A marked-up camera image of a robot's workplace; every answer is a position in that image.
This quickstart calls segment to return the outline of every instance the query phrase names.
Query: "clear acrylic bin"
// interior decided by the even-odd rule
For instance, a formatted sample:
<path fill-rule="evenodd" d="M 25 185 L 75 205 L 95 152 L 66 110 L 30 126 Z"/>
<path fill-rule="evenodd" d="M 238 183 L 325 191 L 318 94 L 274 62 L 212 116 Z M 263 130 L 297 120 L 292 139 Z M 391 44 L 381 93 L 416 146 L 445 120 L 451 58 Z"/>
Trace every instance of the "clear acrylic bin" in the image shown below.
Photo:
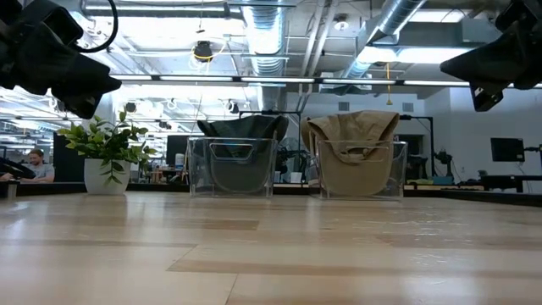
<path fill-rule="evenodd" d="M 319 141 L 308 186 L 322 199 L 399 200 L 406 165 L 406 142 Z"/>
<path fill-rule="evenodd" d="M 271 197 L 278 142 L 273 139 L 189 138 L 193 197 Z"/>

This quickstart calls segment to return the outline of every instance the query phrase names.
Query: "exposed ductwork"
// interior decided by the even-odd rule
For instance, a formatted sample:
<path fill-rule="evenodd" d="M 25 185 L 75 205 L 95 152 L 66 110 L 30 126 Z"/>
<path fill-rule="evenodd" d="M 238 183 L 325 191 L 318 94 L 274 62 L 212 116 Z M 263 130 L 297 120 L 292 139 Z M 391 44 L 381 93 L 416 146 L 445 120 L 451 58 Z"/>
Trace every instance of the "exposed ductwork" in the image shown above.
<path fill-rule="evenodd" d="M 273 56 L 282 52 L 285 37 L 285 9 L 255 6 L 244 7 L 242 12 L 246 21 L 249 52 L 260 55 L 252 59 L 254 73 L 258 76 L 281 76 L 284 73 L 285 61 Z M 258 88 L 257 95 L 261 110 L 285 110 L 284 87 L 261 86 Z"/>
<path fill-rule="evenodd" d="M 382 13 L 376 17 L 376 23 L 367 22 L 360 33 L 362 43 L 357 58 L 343 72 L 344 78 L 361 78 L 371 67 L 362 58 L 362 50 L 367 43 L 376 42 L 386 36 L 398 36 L 408 20 L 423 6 L 426 0 L 387 0 L 382 7 Z"/>

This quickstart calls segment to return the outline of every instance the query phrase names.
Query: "monitor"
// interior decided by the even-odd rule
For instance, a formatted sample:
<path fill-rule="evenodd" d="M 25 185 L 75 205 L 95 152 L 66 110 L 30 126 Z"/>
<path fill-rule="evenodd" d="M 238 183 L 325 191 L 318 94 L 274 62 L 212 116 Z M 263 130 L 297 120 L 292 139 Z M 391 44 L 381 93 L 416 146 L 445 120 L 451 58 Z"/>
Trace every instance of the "monitor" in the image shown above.
<path fill-rule="evenodd" d="M 525 162 L 523 139 L 491 138 L 493 162 Z"/>
<path fill-rule="evenodd" d="M 175 166 L 175 154 L 186 154 L 188 138 L 190 136 L 168 136 L 168 145 L 166 149 L 166 163 L 169 166 Z"/>
<path fill-rule="evenodd" d="M 69 149 L 65 136 L 53 136 L 53 165 L 55 182 L 83 182 L 85 179 L 85 157 Z"/>

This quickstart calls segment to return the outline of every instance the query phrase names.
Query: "beige cloth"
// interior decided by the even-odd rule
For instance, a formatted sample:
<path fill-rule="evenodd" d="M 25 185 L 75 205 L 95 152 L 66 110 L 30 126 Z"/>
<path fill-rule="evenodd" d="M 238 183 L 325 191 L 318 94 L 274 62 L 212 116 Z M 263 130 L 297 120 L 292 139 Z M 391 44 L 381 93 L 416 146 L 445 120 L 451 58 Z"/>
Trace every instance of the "beige cloth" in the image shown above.
<path fill-rule="evenodd" d="M 304 119 L 301 135 L 318 155 L 323 187 L 342 196 L 382 191 L 390 177 L 398 123 L 398 113 L 372 110 Z"/>

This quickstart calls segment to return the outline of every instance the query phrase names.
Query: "person sitting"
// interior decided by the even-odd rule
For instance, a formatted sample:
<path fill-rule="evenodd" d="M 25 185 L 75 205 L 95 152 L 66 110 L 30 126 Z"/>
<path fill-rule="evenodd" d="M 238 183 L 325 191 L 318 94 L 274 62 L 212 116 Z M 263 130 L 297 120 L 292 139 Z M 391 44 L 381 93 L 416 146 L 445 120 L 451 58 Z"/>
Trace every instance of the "person sitting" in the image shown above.
<path fill-rule="evenodd" d="M 32 170 L 36 177 L 34 179 L 21 178 L 22 182 L 54 182 L 54 167 L 51 164 L 43 163 L 43 151 L 32 149 L 28 154 L 30 164 L 25 166 Z"/>

